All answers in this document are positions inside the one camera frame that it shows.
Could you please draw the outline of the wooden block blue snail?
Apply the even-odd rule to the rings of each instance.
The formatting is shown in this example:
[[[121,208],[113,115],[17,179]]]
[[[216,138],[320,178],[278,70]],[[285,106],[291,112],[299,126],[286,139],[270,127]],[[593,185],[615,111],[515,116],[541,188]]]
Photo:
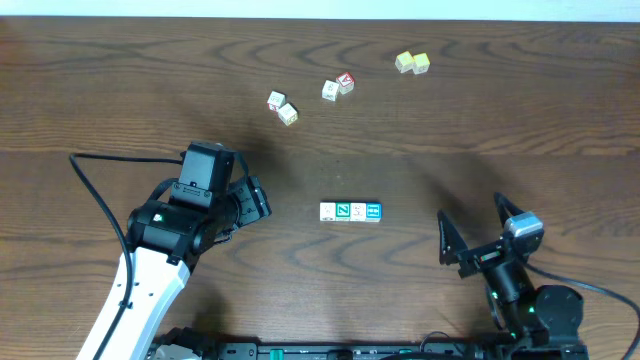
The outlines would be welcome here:
[[[366,222],[380,222],[382,218],[382,205],[380,203],[366,204]]]

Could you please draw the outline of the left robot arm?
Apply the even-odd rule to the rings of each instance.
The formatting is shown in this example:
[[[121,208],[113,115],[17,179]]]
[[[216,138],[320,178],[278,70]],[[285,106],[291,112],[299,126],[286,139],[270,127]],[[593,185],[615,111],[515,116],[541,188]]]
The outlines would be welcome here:
[[[125,251],[110,293],[79,359],[203,359],[207,349],[176,329],[155,340],[158,328],[186,287],[200,256],[231,240],[241,227],[271,215],[258,178],[231,184],[209,209],[149,199],[133,211]]]

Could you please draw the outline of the wooden block letter B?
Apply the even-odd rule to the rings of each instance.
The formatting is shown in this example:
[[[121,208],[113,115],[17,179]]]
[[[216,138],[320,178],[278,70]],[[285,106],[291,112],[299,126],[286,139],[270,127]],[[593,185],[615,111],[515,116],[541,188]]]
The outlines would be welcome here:
[[[350,203],[350,220],[364,222],[366,220],[366,203]]]

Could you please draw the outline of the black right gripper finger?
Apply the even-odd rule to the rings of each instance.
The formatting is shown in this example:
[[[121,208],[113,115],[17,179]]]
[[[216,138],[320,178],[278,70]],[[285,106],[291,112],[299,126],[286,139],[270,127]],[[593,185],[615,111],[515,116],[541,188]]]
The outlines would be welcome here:
[[[467,244],[443,210],[438,211],[437,220],[440,234],[439,262],[441,265],[458,263],[460,256],[468,250]]]
[[[505,223],[509,218],[523,214],[524,211],[513,204],[504,194],[494,193],[494,202],[501,223]]]

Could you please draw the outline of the wooden block green side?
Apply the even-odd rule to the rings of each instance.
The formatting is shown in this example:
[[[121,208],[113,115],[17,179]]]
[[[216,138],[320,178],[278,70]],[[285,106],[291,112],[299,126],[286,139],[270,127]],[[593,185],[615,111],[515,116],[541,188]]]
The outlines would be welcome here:
[[[351,219],[351,203],[336,202],[335,203],[335,220],[349,221]]]

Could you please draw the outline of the wooden block red cat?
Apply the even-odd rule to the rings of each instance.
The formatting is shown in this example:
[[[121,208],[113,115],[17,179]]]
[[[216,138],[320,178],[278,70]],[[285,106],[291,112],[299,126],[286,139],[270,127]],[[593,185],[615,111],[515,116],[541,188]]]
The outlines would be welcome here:
[[[335,221],[336,204],[334,202],[321,202],[319,208],[319,218],[323,222]]]

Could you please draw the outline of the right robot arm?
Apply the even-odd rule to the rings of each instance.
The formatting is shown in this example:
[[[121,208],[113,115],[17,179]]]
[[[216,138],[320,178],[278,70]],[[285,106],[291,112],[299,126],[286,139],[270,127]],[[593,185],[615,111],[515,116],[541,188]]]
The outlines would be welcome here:
[[[494,195],[494,202],[502,233],[495,242],[474,249],[442,210],[437,213],[439,262],[457,264],[462,279],[476,274],[485,278],[491,314],[502,334],[483,350],[493,359],[587,359],[578,333],[583,297],[563,285],[536,288],[525,269],[541,245],[543,222],[501,193]]]

